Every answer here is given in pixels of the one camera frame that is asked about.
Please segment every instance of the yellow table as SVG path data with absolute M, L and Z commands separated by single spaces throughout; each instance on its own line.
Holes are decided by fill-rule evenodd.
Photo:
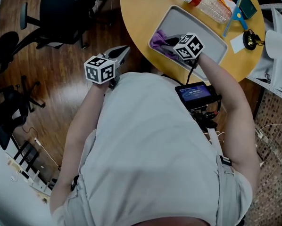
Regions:
M 251 0 L 257 12 L 246 20 L 249 29 L 252 29 L 259 37 L 265 39 L 265 24 L 262 11 L 257 0 Z M 170 59 L 155 52 L 148 46 L 148 42 L 161 22 L 163 16 L 171 5 L 178 5 L 190 12 L 216 34 L 222 38 L 225 24 L 218 24 L 213 19 L 202 13 L 197 8 L 190 8 L 182 0 L 121 0 L 121 11 L 125 26 L 141 53 L 160 71 L 168 76 L 184 83 L 186 82 L 188 71 L 177 65 Z M 243 28 L 238 21 L 233 21 L 228 35 L 223 38 L 228 45 L 228 52 L 223 59 L 221 66 L 226 69 L 237 81 L 241 81 L 252 71 L 258 63 L 263 46 L 257 46 L 255 50 L 243 49 L 234 54 L 230 40 L 240 35 Z M 200 81 L 196 76 L 191 76 L 190 83 Z

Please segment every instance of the person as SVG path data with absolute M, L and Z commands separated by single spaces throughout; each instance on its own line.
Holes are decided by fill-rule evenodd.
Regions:
M 230 172 L 222 172 L 217 150 L 180 101 L 174 81 L 126 73 L 113 91 L 107 83 L 93 84 L 70 125 L 50 199 L 54 225 L 238 224 L 260 172 L 252 113 L 226 70 L 203 53 L 199 65 L 223 97 L 222 151 L 232 161 Z M 226 173 L 231 184 L 224 192 Z

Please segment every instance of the white wall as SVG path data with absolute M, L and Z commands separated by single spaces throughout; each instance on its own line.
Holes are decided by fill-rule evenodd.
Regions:
M 6 150 L 14 156 L 17 148 L 10 140 Z M 0 220 L 5 226 L 50 226 L 49 204 L 44 204 L 34 190 L 22 179 L 11 181 L 15 171 L 0 149 Z

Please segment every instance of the purple towel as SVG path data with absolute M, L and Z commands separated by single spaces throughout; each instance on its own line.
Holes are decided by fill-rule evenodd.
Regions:
M 156 51 L 159 51 L 160 53 L 164 54 L 166 57 L 173 59 L 173 60 L 178 60 L 178 56 L 171 53 L 167 49 L 161 48 L 161 45 L 169 45 L 168 43 L 165 42 L 167 40 L 166 34 L 163 32 L 163 30 L 158 30 L 154 36 L 152 36 L 150 40 L 150 47 L 153 48 Z

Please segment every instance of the screen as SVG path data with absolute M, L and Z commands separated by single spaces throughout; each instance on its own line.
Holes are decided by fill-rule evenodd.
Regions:
M 210 96 L 210 93 L 205 85 L 199 85 L 191 88 L 181 89 L 180 93 L 184 101 L 191 101 L 191 100 Z

